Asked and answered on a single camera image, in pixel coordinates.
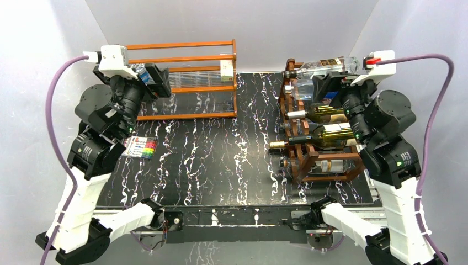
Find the blue clear glass bottle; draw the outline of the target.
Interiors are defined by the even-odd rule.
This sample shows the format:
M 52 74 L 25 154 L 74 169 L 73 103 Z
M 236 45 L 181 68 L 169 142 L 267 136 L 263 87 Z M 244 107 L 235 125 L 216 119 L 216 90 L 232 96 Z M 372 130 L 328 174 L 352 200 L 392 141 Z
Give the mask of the blue clear glass bottle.
M 314 99 L 315 85 L 312 79 L 292 79 L 283 87 L 283 93 L 292 96 L 295 100 L 323 102 L 332 100 L 337 92 L 327 92 L 323 99 Z

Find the green wine bottle silver cap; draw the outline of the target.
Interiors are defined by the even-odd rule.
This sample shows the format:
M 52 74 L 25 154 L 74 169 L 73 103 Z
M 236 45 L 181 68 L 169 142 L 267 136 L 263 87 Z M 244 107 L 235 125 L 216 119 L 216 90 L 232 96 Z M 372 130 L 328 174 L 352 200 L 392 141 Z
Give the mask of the green wine bottle silver cap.
M 307 110 L 297 110 L 285 114 L 288 120 L 308 119 L 313 123 L 345 123 L 348 121 L 342 108 L 319 104 Z

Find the green wine bottle black neck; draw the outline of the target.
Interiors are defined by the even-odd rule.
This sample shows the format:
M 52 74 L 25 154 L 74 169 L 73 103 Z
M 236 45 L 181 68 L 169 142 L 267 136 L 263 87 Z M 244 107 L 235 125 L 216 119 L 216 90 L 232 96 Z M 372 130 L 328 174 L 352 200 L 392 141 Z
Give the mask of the green wine bottle black neck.
M 313 144 L 323 150 L 342 149 L 358 144 L 349 123 L 320 125 L 312 133 L 291 136 L 286 142 L 289 145 Z

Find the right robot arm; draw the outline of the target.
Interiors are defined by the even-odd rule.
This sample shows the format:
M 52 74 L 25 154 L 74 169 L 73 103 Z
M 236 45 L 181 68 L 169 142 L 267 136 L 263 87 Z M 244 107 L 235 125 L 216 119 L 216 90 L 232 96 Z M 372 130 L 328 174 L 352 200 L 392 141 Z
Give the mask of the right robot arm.
M 417 185 L 422 170 L 416 149 L 402 133 L 416 121 L 409 99 L 394 90 L 378 91 L 376 78 L 340 72 L 315 76 L 315 100 L 335 92 L 331 106 L 343 108 L 363 149 L 360 158 L 373 180 L 387 225 L 381 227 L 326 197 L 311 204 L 312 224 L 339 229 L 366 253 L 372 264 L 447 264 L 446 255 L 428 242 Z

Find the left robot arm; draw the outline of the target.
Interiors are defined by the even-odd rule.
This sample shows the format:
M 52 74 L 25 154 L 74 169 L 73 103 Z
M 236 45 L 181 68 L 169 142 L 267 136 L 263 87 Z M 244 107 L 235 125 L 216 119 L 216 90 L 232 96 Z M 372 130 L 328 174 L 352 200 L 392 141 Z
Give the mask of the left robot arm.
M 127 63 L 100 63 L 94 73 L 101 73 L 104 82 L 87 88 L 76 106 L 81 120 L 78 135 L 61 161 L 68 174 L 65 190 L 51 227 L 35 240 L 44 251 L 56 250 L 59 264 L 94 262 L 123 235 L 141 227 L 168 226 L 164 207 L 150 198 L 110 216 L 94 216 L 97 200 L 149 93 Z

